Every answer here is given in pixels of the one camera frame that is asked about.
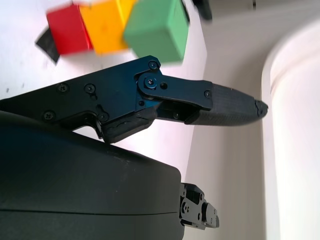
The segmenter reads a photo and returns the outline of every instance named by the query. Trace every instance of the wooden block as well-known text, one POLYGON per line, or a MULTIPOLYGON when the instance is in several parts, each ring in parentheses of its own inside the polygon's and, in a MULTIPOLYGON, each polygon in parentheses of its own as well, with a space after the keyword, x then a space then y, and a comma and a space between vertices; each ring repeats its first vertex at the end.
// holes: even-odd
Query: wooden block
POLYGON ((80 7, 82 19, 97 54, 128 48, 123 34, 136 1, 109 0, 80 7))
POLYGON ((169 63, 184 59, 188 30, 180 0, 144 0, 134 6, 124 39, 139 58, 152 55, 169 63))
POLYGON ((49 10, 46 18, 59 54, 73 54, 93 49, 79 5, 71 4, 49 10))

